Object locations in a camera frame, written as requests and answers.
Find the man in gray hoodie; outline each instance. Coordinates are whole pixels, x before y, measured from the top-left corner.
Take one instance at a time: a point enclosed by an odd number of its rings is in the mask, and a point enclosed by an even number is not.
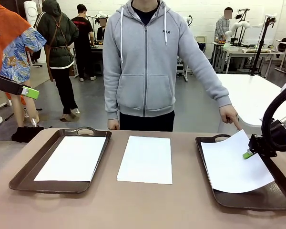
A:
[[[173,130],[177,56],[217,101],[222,120],[241,129],[229,92],[186,22],[163,0],[130,0],[108,20],[103,62],[109,129]]]

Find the neck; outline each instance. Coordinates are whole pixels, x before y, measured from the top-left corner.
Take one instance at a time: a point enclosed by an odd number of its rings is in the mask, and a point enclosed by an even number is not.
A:
[[[86,15],[84,13],[79,13],[78,16],[82,18],[86,18]]]
[[[133,7],[142,11],[149,12],[156,9],[158,6],[158,0],[133,0]]]

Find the brick wall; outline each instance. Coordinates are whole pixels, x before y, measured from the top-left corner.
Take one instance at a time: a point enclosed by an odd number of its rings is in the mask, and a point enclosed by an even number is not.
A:
[[[127,0],[58,0],[61,9],[70,18],[77,15],[76,6],[78,4],[86,5],[89,15],[95,15],[97,11],[102,10],[106,14],[113,14]],[[250,24],[257,25],[263,21],[265,13],[277,13],[278,23],[275,29],[279,27],[276,39],[286,36],[286,0],[166,0],[166,4],[172,10],[180,13],[182,16],[192,15],[194,21],[192,24],[193,34],[196,36],[207,36],[206,56],[211,57],[213,46],[211,42],[214,39],[214,30],[217,20],[223,16],[226,7],[234,9],[234,16],[237,9],[251,9],[247,14],[247,20]]]

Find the man's right hand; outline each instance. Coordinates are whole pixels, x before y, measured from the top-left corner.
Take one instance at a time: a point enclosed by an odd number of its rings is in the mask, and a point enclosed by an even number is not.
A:
[[[108,120],[107,125],[109,130],[120,130],[120,124],[118,119]]]

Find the stack of paper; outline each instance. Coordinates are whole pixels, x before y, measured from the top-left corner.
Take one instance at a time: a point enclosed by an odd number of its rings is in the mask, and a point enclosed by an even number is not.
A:
[[[173,184],[171,140],[130,136],[117,180]]]
[[[258,154],[245,160],[249,138],[242,130],[225,141],[201,143],[212,188],[229,193],[253,191],[274,181]]]
[[[91,181],[105,140],[105,137],[64,137],[34,181]]]

